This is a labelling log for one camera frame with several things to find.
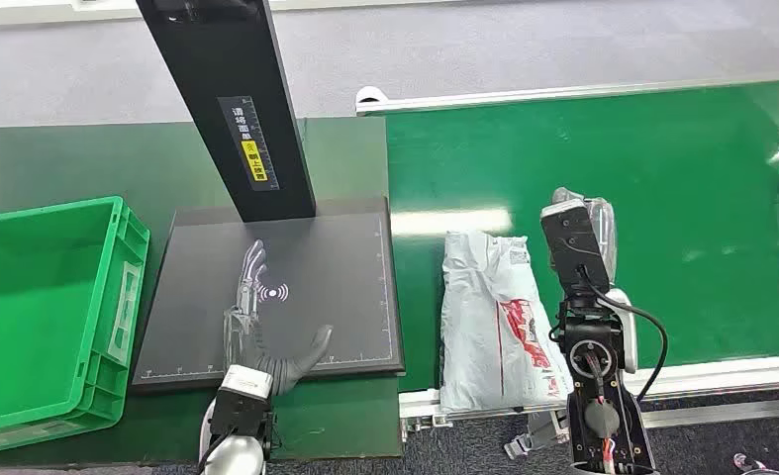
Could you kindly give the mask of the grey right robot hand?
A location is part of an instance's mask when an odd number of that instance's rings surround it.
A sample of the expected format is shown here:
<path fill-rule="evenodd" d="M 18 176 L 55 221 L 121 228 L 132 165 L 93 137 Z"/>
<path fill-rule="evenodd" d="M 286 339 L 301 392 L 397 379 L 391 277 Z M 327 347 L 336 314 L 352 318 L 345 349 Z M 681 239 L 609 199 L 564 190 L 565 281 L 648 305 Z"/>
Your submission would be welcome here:
<path fill-rule="evenodd" d="M 618 236 L 614 208 L 604 198 L 588 198 L 565 187 L 558 187 L 554 190 L 551 203 L 557 204 L 572 199 L 581 200 L 586 206 L 609 281 L 614 284 L 618 260 Z"/>

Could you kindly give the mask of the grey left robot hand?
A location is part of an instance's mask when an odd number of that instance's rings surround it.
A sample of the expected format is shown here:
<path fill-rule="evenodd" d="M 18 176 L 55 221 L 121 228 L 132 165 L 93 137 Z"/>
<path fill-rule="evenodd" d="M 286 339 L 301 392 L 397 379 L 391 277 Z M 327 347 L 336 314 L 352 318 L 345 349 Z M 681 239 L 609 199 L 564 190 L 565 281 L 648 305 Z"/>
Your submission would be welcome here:
<path fill-rule="evenodd" d="M 258 311 L 261 275 L 265 271 L 264 243 L 257 239 L 243 257 L 236 301 L 224 311 L 224 360 L 227 368 L 239 365 L 270 375 L 270 394 L 278 396 L 295 387 L 325 356 L 334 327 L 320 326 L 313 336 L 310 348 L 301 354 L 279 357 L 270 353 L 264 342 Z"/>

